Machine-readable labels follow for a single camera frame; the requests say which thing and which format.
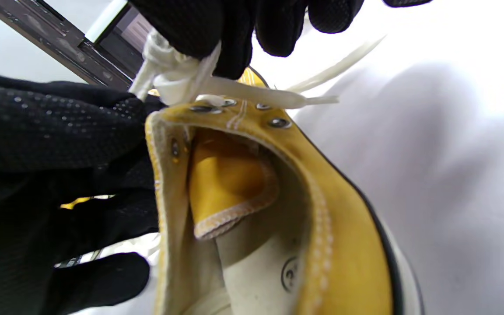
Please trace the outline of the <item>person's left hand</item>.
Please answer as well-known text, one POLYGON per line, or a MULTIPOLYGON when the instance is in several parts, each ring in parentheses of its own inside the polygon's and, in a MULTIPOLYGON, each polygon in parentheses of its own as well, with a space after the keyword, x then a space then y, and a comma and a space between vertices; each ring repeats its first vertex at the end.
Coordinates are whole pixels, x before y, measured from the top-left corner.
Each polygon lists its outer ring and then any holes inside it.
POLYGON ((0 315, 70 315, 144 291, 151 267, 135 252, 57 265, 158 232, 144 124, 164 107, 0 76, 0 315))

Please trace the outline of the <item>person's right hand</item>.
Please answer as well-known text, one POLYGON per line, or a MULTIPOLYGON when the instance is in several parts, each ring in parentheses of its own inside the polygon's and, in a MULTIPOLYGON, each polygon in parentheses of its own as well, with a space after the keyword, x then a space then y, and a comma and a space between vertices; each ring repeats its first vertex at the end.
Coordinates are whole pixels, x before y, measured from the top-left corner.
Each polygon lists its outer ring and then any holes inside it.
POLYGON ((218 44, 214 76, 236 80, 252 60, 252 37, 264 52, 289 56, 305 16, 326 34, 344 32, 361 0, 132 0, 130 4, 180 53, 202 60, 218 44))

